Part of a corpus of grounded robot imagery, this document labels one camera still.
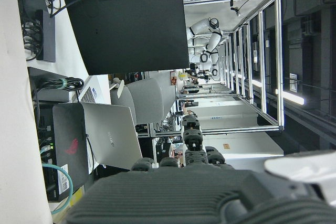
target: computer monitor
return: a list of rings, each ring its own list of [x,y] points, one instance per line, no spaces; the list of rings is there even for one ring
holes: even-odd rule
[[[90,75],[189,67],[183,0],[82,0],[68,13]]]

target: silver laptop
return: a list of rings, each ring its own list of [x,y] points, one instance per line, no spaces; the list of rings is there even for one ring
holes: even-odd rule
[[[100,85],[100,80],[102,78],[103,76],[89,76],[88,79],[85,81],[85,85],[78,96],[79,101],[90,103],[104,103],[105,100]],[[76,95],[72,96],[72,102],[77,102]]]
[[[81,102],[85,128],[99,164],[131,169],[141,158],[129,107]]]

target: robotic arm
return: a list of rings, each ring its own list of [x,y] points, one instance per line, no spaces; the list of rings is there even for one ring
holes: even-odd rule
[[[195,23],[191,27],[187,28],[187,39],[190,40],[196,34],[203,32],[205,30],[212,31],[211,38],[209,39],[206,49],[203,50],[200,56],[200,62],[206,63],[211,57],[212,63],[216,64],[218,60],[218,53],[213,51],[218,46],[219,42],[222,39],[222,33],[219,29],[219,21],[216,18],[202,19],[199,22]]]

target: green cable tie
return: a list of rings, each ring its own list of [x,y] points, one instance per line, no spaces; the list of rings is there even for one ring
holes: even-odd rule
[[[62,86],[57,89],[64,89],[68,85],[67,79],[60,79],[62,81]]]

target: aluminum frame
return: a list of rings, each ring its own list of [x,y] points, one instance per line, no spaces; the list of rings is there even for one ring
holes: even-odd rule
[[[202,5],[209,3],[220,3],[220,2],[228,2],[230,0],[185,0],[185,5]],[[254,86],[252,83],[252,50],[251,50],[251,27],[250,21],[257,17],[258,19],[258,32],[259,32],[259,53],[260,63],[262,67],[265,67],[265,47],[264,47],[264,10],[270,6],[271,4],[275,5],[275,30],[276,30],[276,69],[277,69],[277,119],[274,119],[270,115],[267,114],[266,109],[266,88],[265,88],[265,69],[261,74],[262,87],[260,88],[261,94],[265,94],[265,99],[263,99],[262,108],[259,109],[254,105]],[[224,33],[229,33],[228,38],[224,41],[224,49],[222,52],[222,66],[225,67],[226,71],[220,71],[223,74],[224,80],[226,80],[226,85],[224,87],[228,88],[228,91],[223,93],[203,93],[203,94],[178,94],[178,99],[186,99],[186,98],[223,98],[223,97],[237,97],[239,100],[244,101],[244,103],[251,108],[253,108],[262,118],[264,118],[269,125],[259,125],[259,126],[251,126],[251,127],[236,127],[236,128],[227,128],[227,129],[203,129],[203,134],[225,134],[225,133],[236,133],[236,132],[265,132],[265,131],[281,131],[284,129],[284,99],[283,99],[283,73],[282,73],[282,31],[281,31],[281,0],[265,0],[263,1],[257,9],[251,12],[244,20],[242,20],[239,24],[236,25],[234,30],[232,31],[223,31]],[[238,52],[237,52],[237,34],[239,39],[239,46],[243,45],[243,35],[242,35],[242,26],[246,26],[246,38],[247,38],[247,47],[246,47],[246,55],[247,55],[247,71],[248,71],[248,83],[244,81],[244,55],[243,49],[239,48],[239,53],[242,56],[240,60],[242,81],[241,88],[242,94],[243,90],[245,90],[246,86],[248,86],[249,97],[244,99],[240,95],[240,86],[239,86],[239,76],[238,76]],[[235,64],[235,79],[236,79],[236,91],[237,93],[233,93],[234,91],[234,78],[233,78],[233,64]],[[149,132],[151,137],[161,137],[161,136],[180,136],[181,131],[170,131],[170,132],[155,132],[154,125],[149,124]]]
[[[259,125],[259,126],[250,126],[250,127],[236,127],[236,128],[223,128],[223,129],[202,129],[203,135],[213,135],[213,134],[226,134],[226,133],[237,133],[237,132],[264,132],[264,131],[278,131],[279,126],[277,121],[272,118],[270,115],[267,115],[262,112],[259,108],[256,108],[252,104],[250,104],[246,99],[243,99],[238,94],[228,94],[228,95],[221,95],[217,97],[236,97],[239,100],[243,101],[246,105],[256,110],[256,112],[262,116],[266,121],[269,122],[270,125]],[[155,132],[154,124],[149,124],[151,137],[163,137],[163,136],[180,136],[181,131],[168,131],[168,132]]]

